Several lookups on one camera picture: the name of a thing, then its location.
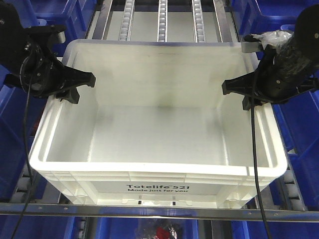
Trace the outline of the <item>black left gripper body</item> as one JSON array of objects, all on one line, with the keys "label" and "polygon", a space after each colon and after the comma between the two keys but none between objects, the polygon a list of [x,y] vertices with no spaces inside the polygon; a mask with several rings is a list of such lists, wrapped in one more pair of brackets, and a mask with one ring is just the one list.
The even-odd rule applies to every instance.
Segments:
[{"label": "black left gripper body", "polygon": [[23,28],[4,26],[4,67],[9,71],[4,83],[37,98],[69,90],[65,87],[65,67],[52,52],[55,33],[64,25]]}]

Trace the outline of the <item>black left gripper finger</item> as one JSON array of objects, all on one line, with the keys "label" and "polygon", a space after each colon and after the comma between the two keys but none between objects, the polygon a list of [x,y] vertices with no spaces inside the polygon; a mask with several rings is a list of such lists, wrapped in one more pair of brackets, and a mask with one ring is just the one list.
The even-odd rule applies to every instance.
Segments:
[{"label": "black left gripper finger", "polygon": [[95,87],[96,77],[92,72],[83,72],[74,68],[65,67],[65,87],[73,88],[87,85]]},{"label": "black left gripper finger", "polygon": [[78,104],[80,95],[76,88],[71,88],[69,90],[57,93],[56,98],[60,100],[67,100],[72,104]]}]

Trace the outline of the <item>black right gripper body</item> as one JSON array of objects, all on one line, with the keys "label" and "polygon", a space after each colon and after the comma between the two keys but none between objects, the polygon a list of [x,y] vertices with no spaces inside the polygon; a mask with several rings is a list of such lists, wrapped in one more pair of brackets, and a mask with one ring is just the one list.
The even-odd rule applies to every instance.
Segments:
[{"label": "black right gripper body", "polygon": [[319,81],[313,74],[319,58],[311,59],[294,45],[278,53],[267,45],[251,80],[251,103],[284,104],[302,93],[317,90]]}]

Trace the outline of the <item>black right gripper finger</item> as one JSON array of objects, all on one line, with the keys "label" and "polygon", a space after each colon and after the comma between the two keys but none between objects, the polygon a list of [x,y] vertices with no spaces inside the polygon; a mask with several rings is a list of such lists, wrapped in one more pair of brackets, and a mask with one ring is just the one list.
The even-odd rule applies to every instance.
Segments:
[{"label": "black right gripper finger", "polygon": [[245,96],[242,101],[242,108],[244,111],[249,111],[251,108],[260,105],[261,101],[259,99],[254,99],[254,101],[252,101],[252,98],[249,96]]},{"label": "black right gripper finger", "polygon": [[251,95],[254,77],[255,73],[252,72],[235,79],[225,80],[222,83],[222,94],[236,93],[240,95]]}]

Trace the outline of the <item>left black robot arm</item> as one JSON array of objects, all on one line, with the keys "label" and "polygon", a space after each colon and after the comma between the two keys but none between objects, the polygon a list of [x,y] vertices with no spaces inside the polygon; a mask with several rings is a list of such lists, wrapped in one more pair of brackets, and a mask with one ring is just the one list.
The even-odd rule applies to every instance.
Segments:
[{"label": "left black robot arm", "polygon": [[77,87],[95,86],[96,77],[91,72],[65,66],[52,52],[52,46],[60,43],[58,35],[64,25],[21,25],[13,4],[0,2],[0,64],[9,74],[4,85],[18,87],[36,98],[55,95],[72,104],[79,102]]}]

